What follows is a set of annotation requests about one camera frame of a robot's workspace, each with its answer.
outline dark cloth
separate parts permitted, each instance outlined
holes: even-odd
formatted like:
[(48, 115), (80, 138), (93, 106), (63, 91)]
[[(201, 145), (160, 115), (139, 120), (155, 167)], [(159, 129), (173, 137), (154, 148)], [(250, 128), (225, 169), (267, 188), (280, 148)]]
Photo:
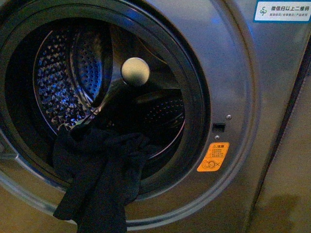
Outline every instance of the dark cloth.
[(61, 128), (53, 164), (57, 174), (73, 181), (54, 216), (74, 220), (78, 233), (126, 232), (124, 207), (137, 197), (146, 158), (157, 150), (148, 142), (140, 133)]

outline orange warning label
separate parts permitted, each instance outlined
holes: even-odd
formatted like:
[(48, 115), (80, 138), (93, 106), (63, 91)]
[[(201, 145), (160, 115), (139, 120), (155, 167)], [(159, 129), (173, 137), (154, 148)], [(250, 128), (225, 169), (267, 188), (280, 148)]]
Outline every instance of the orange warning label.
[(217, 171), (223, 164), (229, 149), (228, 142), (211, 143), (197, 171)]

